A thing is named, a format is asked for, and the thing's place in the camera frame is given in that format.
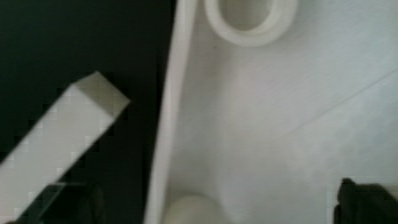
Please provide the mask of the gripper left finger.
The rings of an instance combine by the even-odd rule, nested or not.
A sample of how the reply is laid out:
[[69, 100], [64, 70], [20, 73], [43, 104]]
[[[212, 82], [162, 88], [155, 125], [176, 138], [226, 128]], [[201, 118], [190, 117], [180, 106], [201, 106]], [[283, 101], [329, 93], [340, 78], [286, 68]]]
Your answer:
[[103, 191], [93, 183], [46, 186], [16, 224], [107, 224]]

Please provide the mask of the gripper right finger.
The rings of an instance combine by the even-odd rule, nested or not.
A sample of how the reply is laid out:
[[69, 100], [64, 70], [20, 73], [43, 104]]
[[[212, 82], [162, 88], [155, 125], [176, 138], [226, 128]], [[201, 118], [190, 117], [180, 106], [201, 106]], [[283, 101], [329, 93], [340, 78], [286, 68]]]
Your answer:
[[380, 184], [341, 179], [332, 224], [398, 224], [398, 199]]

